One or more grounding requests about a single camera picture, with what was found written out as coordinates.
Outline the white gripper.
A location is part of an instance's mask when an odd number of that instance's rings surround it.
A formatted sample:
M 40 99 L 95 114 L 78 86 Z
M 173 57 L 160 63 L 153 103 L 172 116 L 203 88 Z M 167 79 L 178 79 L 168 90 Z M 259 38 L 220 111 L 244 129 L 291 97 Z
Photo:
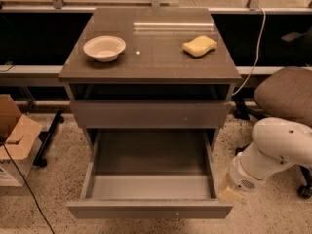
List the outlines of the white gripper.
M 218 185 L 217 196 L 223 201 L 240 201 L 243 199 L 243 196 L 235 188 L 254 192 L 265 184 L 264 180 L 258 180 L 244 170 L 240 161 L 241 157 L 241 153 L 234 157 L 230 164 L 229 173 L 224 175 Z

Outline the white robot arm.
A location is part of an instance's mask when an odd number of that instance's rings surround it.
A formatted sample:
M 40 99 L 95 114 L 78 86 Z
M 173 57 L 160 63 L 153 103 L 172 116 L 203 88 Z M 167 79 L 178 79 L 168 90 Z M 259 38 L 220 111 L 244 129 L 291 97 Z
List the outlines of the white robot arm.
M 259 120 L 252 129 L 252 142 L 235 155 L 228 174 L 219 185 L 222 200 L 240 200 L 241 191 L 254 192 L 276 173 L 293 165 L 303 167 L 307 184 L 300 186 L 302 197 L 311 196 L 312 129 L 281 118 Z

